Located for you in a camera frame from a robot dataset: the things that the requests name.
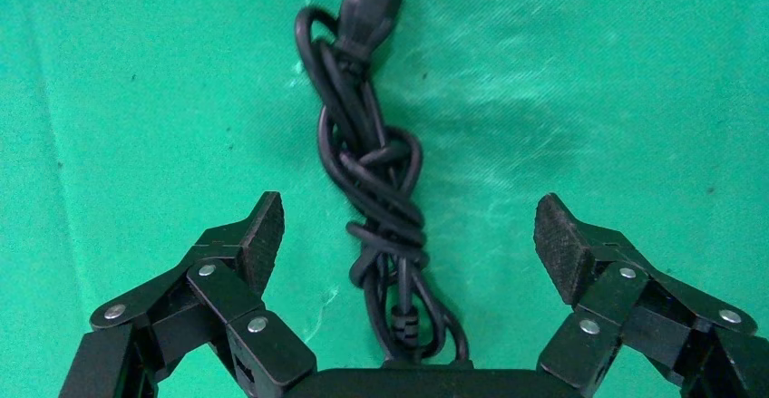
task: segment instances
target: screw head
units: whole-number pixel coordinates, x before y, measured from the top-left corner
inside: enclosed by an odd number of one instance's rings
[[[248,323],[248,330],[251,333],[259,333],[267,326],[267,319],[264,316],[257,316]]]
[[[198,270],[198,275],[203,277],[210,276],[211,274],[213,274],[215,269],[216,269],[216,265],[211,265],[211,264],[204,265],[200,267],[200,270]]]
[[[739,324],[743,322],[743,318],[741,318],[739,314],[729,309],[721,310],[718,312],[718,314],[724,318],[724,321],[732,324]]]
[[[600,333],[600,327],[598,323],[591,319],[583,319],[582,321],[579,321],[579,328],[581,328],[582,331],[588,335],[597,335]]]
[[[104,312],[104,318],[106,318],[106,319],[115,319],[118,316],[122,315],[123,312],[125,312],[125,305],[110,306]]]
[[[636,270],[633,268],[620,268],[619,273],[625,278],[636,278]]]

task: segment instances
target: green cloth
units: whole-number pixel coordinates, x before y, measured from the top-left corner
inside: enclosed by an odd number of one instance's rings
[[[0,0],[0,395],[56,396],[95,307],[269,189],[268,307],[321,369],[379,365],[292,36],[340,2]],[[549,191],[769,324],[767,27],[769,0],[406,0],[375,83],[478,366],[533,368],[569,312],[532,242]],[[205,347],[161,392],[240,396]],[[596,396],[629,393],[677,396],[624,349]]]

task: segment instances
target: black foam pad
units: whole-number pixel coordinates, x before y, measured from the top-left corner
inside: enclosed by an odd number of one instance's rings
[[[576,304],[594,281],[596,260],[579,224],[555,194],[540,200],[534,219],[534,244],[560,297],[568,305]]]
[[[250,215],[237,223],[209,228],[197,245],[238,246],[236,271],[262,297],[275,267],[284,232],[283,204],[277,192],[265,192]]]

